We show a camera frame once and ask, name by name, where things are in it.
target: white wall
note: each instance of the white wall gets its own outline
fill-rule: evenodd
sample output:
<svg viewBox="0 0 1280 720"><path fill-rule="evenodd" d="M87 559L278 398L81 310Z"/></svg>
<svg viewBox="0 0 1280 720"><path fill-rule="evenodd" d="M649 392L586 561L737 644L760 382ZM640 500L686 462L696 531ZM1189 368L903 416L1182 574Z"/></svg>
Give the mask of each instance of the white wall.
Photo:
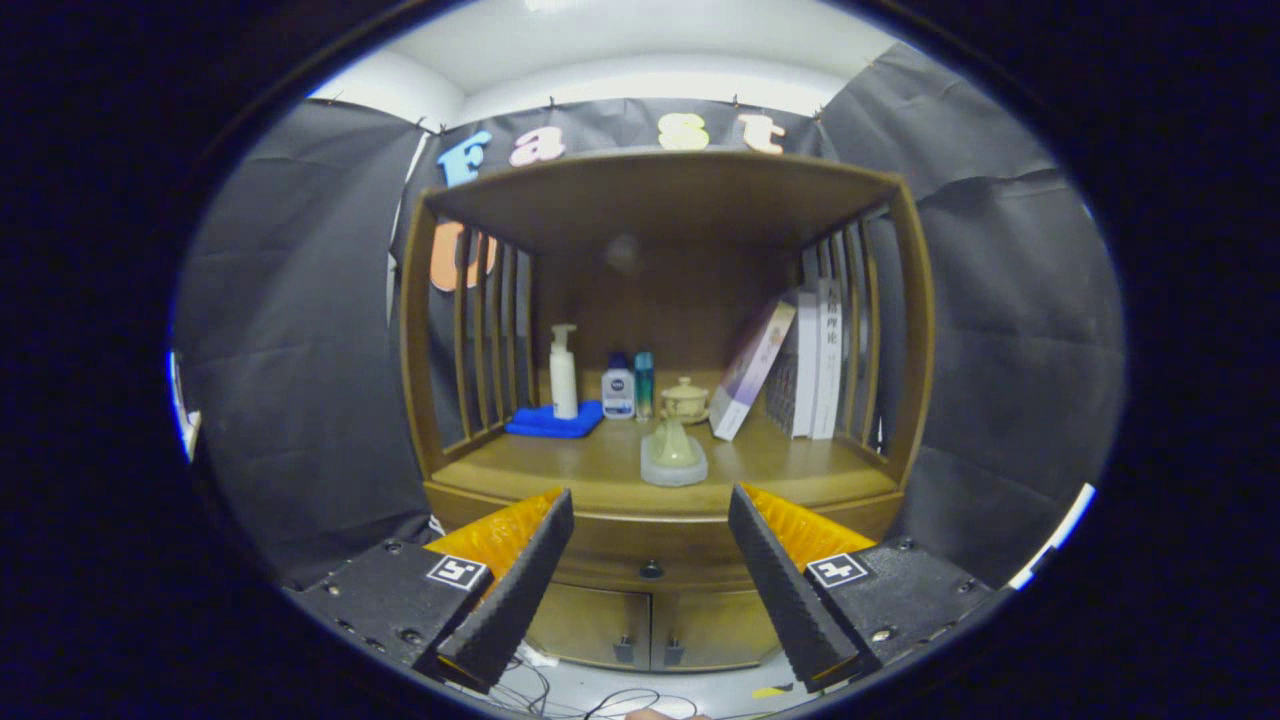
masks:
<svg viewBox="0 0 1280 720"><path fill-rule="evenodd" d="M467 97L451 124L503 113L613 97L694 97L813 114L851 78L726 55L636 55L516 78Z"/></svg>
<svg viewBox="0 0 1280 720"><path fill-rule="evenodd" d="M422 126L452 126L462 106L462 91L426 65L393 50L380 50L365 56L329 82L317 87L311 97L356 102L376 108Z"/></svg>

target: folded blue cloth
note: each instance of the folded blue cloth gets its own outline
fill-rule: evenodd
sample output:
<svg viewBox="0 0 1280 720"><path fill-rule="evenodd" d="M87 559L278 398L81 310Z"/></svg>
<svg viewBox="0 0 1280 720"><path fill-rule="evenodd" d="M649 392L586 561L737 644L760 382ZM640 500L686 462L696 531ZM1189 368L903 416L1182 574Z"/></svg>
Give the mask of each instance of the folded blue cloth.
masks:
<svg viewBox="0 0 1280 720"><path fill-rule="evenodd" d="M598 400L579 404L577 418L572 420L557 418L550 405L534 409L522 407L516 410L516 415L507 423L507 432L517 436L575 438L595 429L602 419L604 419L604 407Z"/></svg>

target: hand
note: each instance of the hand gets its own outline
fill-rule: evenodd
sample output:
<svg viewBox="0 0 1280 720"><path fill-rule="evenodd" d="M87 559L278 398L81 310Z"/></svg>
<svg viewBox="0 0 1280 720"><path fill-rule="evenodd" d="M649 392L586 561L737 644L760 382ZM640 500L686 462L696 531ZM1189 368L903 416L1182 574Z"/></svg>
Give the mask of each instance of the hand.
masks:
<svg viewBox="0 0 1280 720"><path fill-rule="evenodd" d="M646 707L644 710L632 710L631 712L627 712L626 717L623 717L622 720L676 720L676 719L669 715L663 715L657 710L649 710ZM712 719L705 715L694 715L689 720L712 720Z"/></svg>

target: small bottle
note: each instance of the small bottle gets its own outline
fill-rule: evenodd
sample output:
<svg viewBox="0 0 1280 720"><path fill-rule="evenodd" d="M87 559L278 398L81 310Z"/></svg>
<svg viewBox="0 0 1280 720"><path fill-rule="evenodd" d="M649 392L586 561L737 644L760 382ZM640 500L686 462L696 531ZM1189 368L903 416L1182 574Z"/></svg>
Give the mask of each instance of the small bottle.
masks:
<svg viewBox="0 0 1280 720"><path fill-rule="evenodd" d="M576 329L576 325L568 324L552 325L556 336L548 361L552 372L552 414L561 420L577 418L577 379L573 354L568 351L568 333Z"/></svg>
<svg viewBox="0 0 1280 720"><path fill-rule="evenodd" d="M627 369L627 356L621 352L609 355L609 369L600 379L600 405L604 416L623 420L636 414L635 375Z"/></svg>
<svg viewBox="0 0 1280 720"><path fill-rule="evenodd" d="M653 419L653 352L636 352L636 420Z"/></svg>

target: orange letter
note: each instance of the orange letter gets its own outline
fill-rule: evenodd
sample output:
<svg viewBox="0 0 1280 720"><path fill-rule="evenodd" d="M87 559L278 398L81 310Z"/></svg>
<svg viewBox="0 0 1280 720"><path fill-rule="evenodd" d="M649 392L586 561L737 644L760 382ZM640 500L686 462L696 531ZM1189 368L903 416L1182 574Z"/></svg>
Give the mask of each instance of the orange letter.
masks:
<svg viewBox="0 0 1280 720"><path fill-rule="evenodd" d="M458 238L462 236L462 223L447 222L435 225L435 242L431 243L431 284L443 292L453 292L458 288L458 269L454 258L458 252ZM489 258L485 264L485 274L493 272L493 264L498 259L498 243L489 238ZM467 265L467 287L475 287L479 279L476 258L471 258Z"/></svg>

